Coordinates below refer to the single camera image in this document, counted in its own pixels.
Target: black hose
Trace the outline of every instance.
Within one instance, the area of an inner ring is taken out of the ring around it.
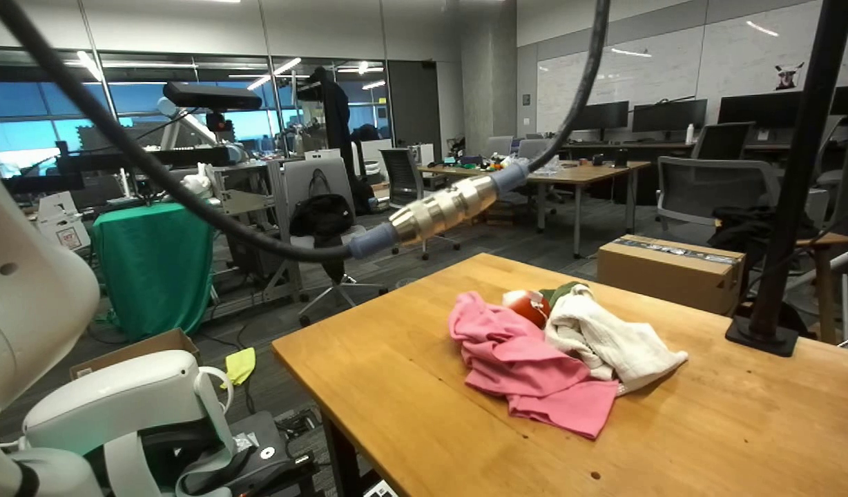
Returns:
[[[212,223],[223,235],[232,235],[237,241],[255,243],[259,249],[285,253],[290,260],[303,261],[341,261],[348,260],[348,246],[338,249],[303,249],[290,246],[273,238],[266,238],[221,210],[211,206],[204,198],[194,195],[189,188],[181,185],[152,154],[146,154],[122,126],[120,121],[100,107],[100,103],[82,87],[82,83],[67,70],[67,63],[52,53],[52,47],[45,41],[45,36],[37,31],[31,16],[13,3],[0,0],[0,23],[11,31],[11,36],[34,56],[34,61],[52,75],[52,79],[62,85],[62,90],[87,114],[88,121],[117,147],[122,150],[150,179],[156,179],[168,195],[175,195],[181,203],[185,203],[194,214]]]
[[[589,103],[589,94],[593,87],[596,72],[599,72],[599,57],[605,53],[605,41],[607,41],[607,24],[611,24],[611,0],[596,0],[593,6],[593,24],[592,24],[592,39],[589,39],[589,57],[587,57],[587,72],[580,79],[580,87],[559,126],[555,140],[551,143],[546,151],[542,151],[540,158],[531,161],[529,172],[537,172],[542,166],[546,166],[564,147],[564,140],[570,137],[570,132],[578,126],[580,110]]]

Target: white robot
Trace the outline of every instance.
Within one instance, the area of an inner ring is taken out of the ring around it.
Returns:
[[[98,311],[100,288],[73,250],[45,241],[0,185],[0,409],[59,364]],[[216,444],[164,488],[140,431],[200,423]],[[19,448],[0,448],[0,495],[102,495],[88,452],[106,452],[107,488],[122,495],[232,495],[248,460],[204,369],[167,350],[88,373],[31,409]]]

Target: wooden table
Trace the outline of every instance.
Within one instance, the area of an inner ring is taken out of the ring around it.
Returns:
[[[529,177],[537,185],[537,230],[545,230],[545,190],[546,185],[573,185],[576,188],[576,221],[573,221],[573,253],[580,257],[584,243],[584,194],[592,183],[614,179],[631,173],[625,194],[625,230],[635,227],[635,203],[639,203],[639,172],[653,166],[653,161],[631,161],[627,166],[616,162],[553,162]]]
[[[465,177],[480,177],[480,173],[488,173],[487,168],[457,168],[457,166],[429,166],[422,168],[422,179],[447,179],[447,183],[457,183],[457,179],[465,179]]]
[[[479,253],[273,341],[330,416],[338,488],[361,449],[400,495],[848,495],[848,350],[801,340],[792,358],[725,340],[721,314],[602,288],[690,358],[618,397],[596,442],[512,416],[465,387],[447,340],[458,293],[570,275]]]

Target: black pole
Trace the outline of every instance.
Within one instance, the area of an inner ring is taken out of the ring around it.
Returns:
[[[776,210],[776,238],[765,253],[765,267],[762,267],[765,274],[759,278],[759,293],[755,301],[752,321],[750,324],[738,321],[727,330],[727,340],[733,341],[743,341],[780,357],[790,357],[795,346],[795,330],[780,328],[780,308],[781,308],[790,253],[798,235],[798,221],[806,203],[806,190],[820,150],[820,136],[834,103],[834,85],[846,53],[846,39],[848,39],[848,0],[823,0],[810,56],[810,75],[801,97],[801,110]]]

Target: white towel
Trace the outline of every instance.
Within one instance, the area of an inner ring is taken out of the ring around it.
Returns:
[[[611,379],[616,369],[625,393],[660,382],[687,358],[685,350],[669,350],[649,324],[627,324],[602,308],[587,284],[559,297],[545,336],[578,353],[593,379]]]

